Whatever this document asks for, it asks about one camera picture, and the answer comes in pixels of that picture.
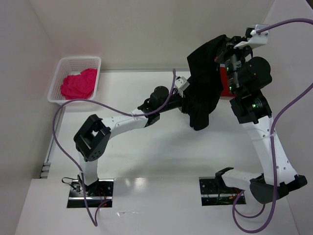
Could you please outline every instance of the metal base plate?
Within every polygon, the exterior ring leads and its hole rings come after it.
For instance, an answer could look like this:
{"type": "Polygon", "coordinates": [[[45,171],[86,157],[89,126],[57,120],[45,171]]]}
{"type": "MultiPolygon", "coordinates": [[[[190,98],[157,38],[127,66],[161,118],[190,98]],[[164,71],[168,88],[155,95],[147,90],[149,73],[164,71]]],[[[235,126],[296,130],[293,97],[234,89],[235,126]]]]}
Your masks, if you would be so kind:
{"type": "MultiPolygon", "coordinates": [[[[221,192],[218,199],[219,192],[214,177],[200,177],[199,184],[203,206],[232,205],[236,195],[241,191],[238,188],[229,188],[227,191],[221,192]]],[[[245,195],[238,200],[237,204],[246,204],[245,195]]]]}
{"type": "MultiPolygon", "coordinates": [[[[80,186],[78,180],[73,180],[72,185],[74,186],[75,189],[73,187],[70,187],[67,208],[85,208],[82,187],[80,186]]],[[[114,185],[113,179],[99,180],[97,190],[99,195],[87,196],[88,207],[97,208],[100,205],[100,203],[102,203],[106,199],[110,199],[110,201],[104,204],[103,207],[112,207],[113,185],[114,185]]]]}

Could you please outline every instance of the white bracket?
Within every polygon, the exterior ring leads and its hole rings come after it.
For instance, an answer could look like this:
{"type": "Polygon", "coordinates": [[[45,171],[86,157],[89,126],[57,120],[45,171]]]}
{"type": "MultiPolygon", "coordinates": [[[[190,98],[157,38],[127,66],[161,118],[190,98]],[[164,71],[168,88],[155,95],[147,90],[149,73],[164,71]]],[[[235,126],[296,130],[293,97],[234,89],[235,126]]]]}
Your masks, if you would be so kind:
{"type": "Polygon", "coordinates": [[[183,97],[183,91],[186,90],[188,86],[189,82],[184,77],[180,77],[175,81],[175,87],[177,88],[178,93],[180,94],[181,97],[183,97]]]}
{"type": "Polygon", "coordinates": [[[255,29],[251,31],[251,38],[248,39],[247,42],[240,42],[238,43],[236,46],[234,46],[234,48],[244,48],[246,46],[250,46],[252,49],[255,49],[257,47],[261,47],[261,46],[264,46],[268,43],[268,34],[269,34],[269,31],[264,31],[262,33],[256,33],[257,30],[259,29],[262,29],[262,28],[265,28],[267,27],[268,25],[267,24],[257,24],[255,26],[255,29]]]}

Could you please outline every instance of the white basket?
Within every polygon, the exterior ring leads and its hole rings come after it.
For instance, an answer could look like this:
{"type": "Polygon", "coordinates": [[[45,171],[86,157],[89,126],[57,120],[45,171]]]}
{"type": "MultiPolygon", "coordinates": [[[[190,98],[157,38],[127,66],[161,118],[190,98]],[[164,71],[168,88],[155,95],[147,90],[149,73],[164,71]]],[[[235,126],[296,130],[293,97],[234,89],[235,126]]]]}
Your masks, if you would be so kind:
{"type": "Polygon", "coordinates": [[[53,80],[49,89],[47,99],[49,102],[63,104],[67,102],[64,96],[61,95],[61,85],[64,78],[68,75],[77,75],[86,69],[97,69],[97,77],[94,85],[94,90],[90,98],[93,100],[96,96],[99,74],[100,74],[101,58],[97,56],[73,56],[62,58],[54,73],[53,80]]]}

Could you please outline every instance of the white panel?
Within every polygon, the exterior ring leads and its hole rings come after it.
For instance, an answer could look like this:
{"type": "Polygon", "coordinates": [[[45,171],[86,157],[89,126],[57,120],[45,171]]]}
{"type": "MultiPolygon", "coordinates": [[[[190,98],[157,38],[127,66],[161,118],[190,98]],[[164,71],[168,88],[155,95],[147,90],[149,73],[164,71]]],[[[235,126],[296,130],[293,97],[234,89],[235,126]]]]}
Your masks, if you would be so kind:
{"type": "Polygon", "coordinates": [[[28,1],[0,1],[0,28],[0,233],[12,235],[51,137],[58,57],[28,1]]]}
{"type": "Polygon", "coordinates": [[[63,55],[98,55],[102,69],[187,68],[221,35],[244,35],[272,0],[30,0],[63,55]]]}
{"type": "MultiPolygon", "coordinates": [[[[112,208],[103,208],[94,227],[85,208],[67,209],[69,186],[60,180],[33,180],[16,235],[243,235],[232,221],[231,206],[201,206],[198,177],[118,178],[112,208]]],[[[238,219],[243,227],[256,229],[262,216],[238,219]]],[[[239,205],[255,214],[260,204],[239,205]]],[[[270,225],[259,235],[297,235],[285,198],[277,201],[270,225]]]]}
{"type": "MultiPolygon", "coordinates": [[[[276,0],[265,23],[274,24],[290,18],[313,19],[313,10],[305,0],[276,0]]],[[[291,23],[272,29],[267,46],[255,52],[255,55],[266,58],[272,68],[273,82],[263,90],[274,115],[313,82],[312,38],[312,25],[291,23]]],[[[287,110],[277,123],[290,163],[308,180],[308,185],[288,196],[301,235],[313,234],[312,101],[313,91],[287,110]]]]}

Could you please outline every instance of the white table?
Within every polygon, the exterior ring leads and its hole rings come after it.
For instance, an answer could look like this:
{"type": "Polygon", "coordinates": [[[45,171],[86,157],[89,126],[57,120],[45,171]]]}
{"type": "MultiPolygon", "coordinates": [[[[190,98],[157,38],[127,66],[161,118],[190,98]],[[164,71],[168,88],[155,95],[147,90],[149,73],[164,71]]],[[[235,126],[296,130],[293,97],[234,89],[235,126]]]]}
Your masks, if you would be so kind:
{"type": "MultiPolygon", "coordinates": [[[[177,75],[188,78],[189,73],[177,75]]],[[[156,86],[169,87],[171,81],[171,72],[102,73],[97,100],[131,111],[156,86]]],[[[76,158],[73,137],[94,113],[99,117],[116,115],[103,108],[65,111],[58,139],[76,158]]],[[[50,159],[48,179],[31,183],[17,235],[243,234],[232,220],[231,206],[201,206],[199,177],[214,176],[227,166],[262,171],[251,140],[238,124],[228,100],[220,100],[204,130],[194,131],[188,115],[172,110],[162,113],[161,119],[148,128],[110,140],[99,159],[98,174],[99,178],[115,179],[113,207],[101,210],[97,228],[85,209],[66,208],[69,187],[61,183],[61,178],[75,178],[76,166],[55,147],[50,159]]],[[[247,195],[247,203],[238,208],[251,214],[260,209],[251,195],[247,195]]],[[[256,229],[267,215],[268,210],[253,222],[239,221],[245,228],[256,229]]],[[[278,201],[271,224],[260,234],[298,234],[286,198],[278,201]]]]}

